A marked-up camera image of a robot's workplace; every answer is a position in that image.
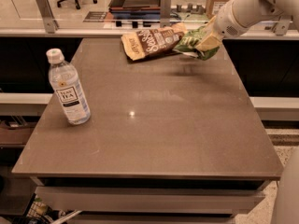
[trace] white bottle cap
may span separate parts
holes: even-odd
[[[64,61],[64,55],[60,49],[49,49],[46,54],[49,63],[61,63]]]

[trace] clear water bottle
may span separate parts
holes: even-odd
[[[46,54],[50,63],[49,82],[58,96],[68,122],[74,125],[86,122],[91,111],[75,66],[64,60],[59,49],[49,49]]]

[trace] floor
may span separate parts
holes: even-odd
[[[79,0],[81,9],[77,10],[73,0],[63,3],[57,8],[57,0],[49,0],[55,18],[59,19],[61,28],[90,29],[100,28],[99,22],[82,22],[90,11],[108,11],[110,0]],[[206,0],[172,0],[172,6],[188,3],[205,6]],[[0,0],[0,34],[1,29],[11,28],[43,28],[43,22],[36,5],[36,0]],[[285,165],[294,149],[299,144],[299,130],[296,127],[266,127],[274,148]],[[272,182],[265,190],[266,198],[249,214],[238,215],[236,224],[270,224],[273,204],[276,198],[278,184]]]

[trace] table top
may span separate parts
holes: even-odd
[[[205,62],[131,62],[119,38],[85,38],[72,63],[90,120],[69,125],[53,96],[14,174],[279,179],[281,162],[224,47]]]

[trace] bottle label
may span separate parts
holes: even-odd
[[[88,107],[79,82],[64,89],[56,89],[56,93],[69,120],[78,120],[86,117]]]

